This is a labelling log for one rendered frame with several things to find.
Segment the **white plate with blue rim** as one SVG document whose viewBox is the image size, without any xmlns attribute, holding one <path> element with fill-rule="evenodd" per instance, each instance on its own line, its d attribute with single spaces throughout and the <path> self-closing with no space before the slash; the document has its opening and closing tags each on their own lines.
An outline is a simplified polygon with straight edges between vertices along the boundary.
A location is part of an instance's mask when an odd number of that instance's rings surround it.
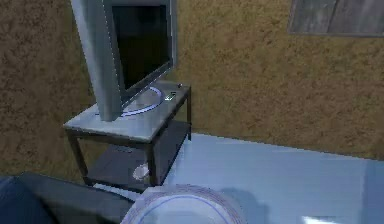
<svg viewBox="0 0 384 224">
<path fill-rule="evenodd" d="M 145 190 L 120 224 L 248 224 L 241 206 L 224 193 L 178 184 Z"/>
</svg>

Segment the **dark blue sofa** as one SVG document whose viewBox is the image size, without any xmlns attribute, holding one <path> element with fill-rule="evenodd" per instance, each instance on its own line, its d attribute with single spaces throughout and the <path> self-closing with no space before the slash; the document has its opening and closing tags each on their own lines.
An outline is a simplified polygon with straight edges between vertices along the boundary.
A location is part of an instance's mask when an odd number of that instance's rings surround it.
<svg viewBox="0 0 384 224">
<path fill-rule="evenodd" d="M 120 224 L 133 204 L 116 193 L 40 174 L 0 176 L 0 224 Z"/>
</svg>

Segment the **grey top television stand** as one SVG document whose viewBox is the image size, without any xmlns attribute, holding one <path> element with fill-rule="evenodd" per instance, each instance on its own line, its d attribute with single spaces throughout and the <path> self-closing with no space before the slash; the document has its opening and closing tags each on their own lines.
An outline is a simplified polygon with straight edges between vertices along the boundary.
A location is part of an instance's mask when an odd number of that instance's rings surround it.
<svg viewBox="0 0 384 224">
<path fill-rule="evenodd" d="M 192 88 L 158 81 L 138 96 L 112 122 L 105 122 L 93 105 L 64 124 L 70 147 L 85 184 L 103 184 L 134 192 L 165 181 L 185 140 L 191 138 L 192 114 L 177 121 L 183 105 L 192 108 Z M 107 143 L 109 147 L 92 166 L 87 166 L 79 141 Z M 148 164 L 149 175 L 136 180 L 136 167 Z"/>
</svg>

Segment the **small white cup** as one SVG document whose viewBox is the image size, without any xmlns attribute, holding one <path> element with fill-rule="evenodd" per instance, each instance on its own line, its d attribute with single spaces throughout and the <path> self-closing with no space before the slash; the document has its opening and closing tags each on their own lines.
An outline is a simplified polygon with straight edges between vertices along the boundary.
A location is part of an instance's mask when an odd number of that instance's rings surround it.
<svg viewBox="0 0 384 224">
<path fill-rule="evenodd" d="M 136 180 L 143 180 L 149 175 L 148 164 L 141 164 L 135 168 L 132 176 Z"/>
</svg>

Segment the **grey flat television set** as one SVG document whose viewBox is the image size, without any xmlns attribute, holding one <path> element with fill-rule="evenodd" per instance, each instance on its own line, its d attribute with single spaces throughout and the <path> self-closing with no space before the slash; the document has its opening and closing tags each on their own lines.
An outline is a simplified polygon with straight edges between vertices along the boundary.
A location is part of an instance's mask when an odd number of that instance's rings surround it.
<svg viewBox="0 0 384 224">
<path fill-rule="evenodd" d="M 177 0 L 70 0 L 98 115 L 114 121 L 177 64 Z"/>
</svg>

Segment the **grey framed wall picture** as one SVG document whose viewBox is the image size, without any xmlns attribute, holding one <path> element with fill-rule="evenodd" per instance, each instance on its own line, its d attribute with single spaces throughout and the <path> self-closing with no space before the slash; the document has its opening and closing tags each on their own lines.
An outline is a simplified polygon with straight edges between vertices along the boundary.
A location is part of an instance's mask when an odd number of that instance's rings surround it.
<svg viewBox="0 0 384 224">
<path fill-rule="evenodd" d="M 287 31 L 384 38 L 384 0 L 292 0 Z"/>
</svg>

